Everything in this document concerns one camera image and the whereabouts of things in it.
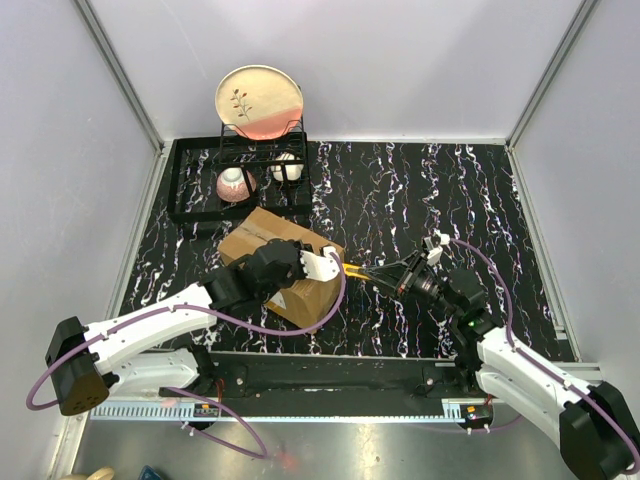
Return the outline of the yellow utility knife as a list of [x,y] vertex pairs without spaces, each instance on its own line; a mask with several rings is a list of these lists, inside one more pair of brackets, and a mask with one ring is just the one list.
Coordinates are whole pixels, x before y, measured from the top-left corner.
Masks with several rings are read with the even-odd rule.
[[364,272],[363,268],[357,265],[352,265],[348,263],[342,264],[345,275],[352,278],[358,278],[361,280],[368,281],[370,277]]

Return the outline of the brown cardboard express box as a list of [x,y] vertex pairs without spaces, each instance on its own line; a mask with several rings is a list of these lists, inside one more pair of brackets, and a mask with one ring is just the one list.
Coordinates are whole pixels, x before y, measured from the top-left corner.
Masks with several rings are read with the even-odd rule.
[[[339,255],[339,275],[326,283],[309,279],[284,285],[288,266],[284,241],[300,240],[313,253],[333,246]],[[218,246],[223,266],[214,275],[211,308],[225,318],[252,314],[266,305],[295,324],[298,335],[321,328],[341,302],[345,283],[341,273],[343,248],[324,237],[260,207]]]

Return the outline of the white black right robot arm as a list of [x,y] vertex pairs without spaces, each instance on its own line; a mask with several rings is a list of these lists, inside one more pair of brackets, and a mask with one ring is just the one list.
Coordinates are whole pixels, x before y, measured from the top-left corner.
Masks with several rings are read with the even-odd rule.
[[615,479],[639,470],[639,429],[622,393],[593,385],[548,361],[516,338],[486,308],[486,292],[467,269],[436,272],[423,252],[364,275],[391,298],[424,301],[451,318],[457,340],[454,384],[509,405],[558,448],[579,479]]

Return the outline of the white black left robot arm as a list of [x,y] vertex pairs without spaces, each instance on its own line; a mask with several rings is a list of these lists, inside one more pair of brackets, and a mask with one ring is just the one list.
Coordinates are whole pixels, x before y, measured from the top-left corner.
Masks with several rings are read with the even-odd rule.
[[323,260],[309,244],[270,240],[156,306],[91,325],[75,316],[60,321],[45,354],[45,377],[52,382],[56,399],[45,406],[58,407],[64,416],[92,409],[124,381],[116,370],[129,359],[174,337],[208,328],[224,314],[234,316],[264,304],[299,280],[318,281]]

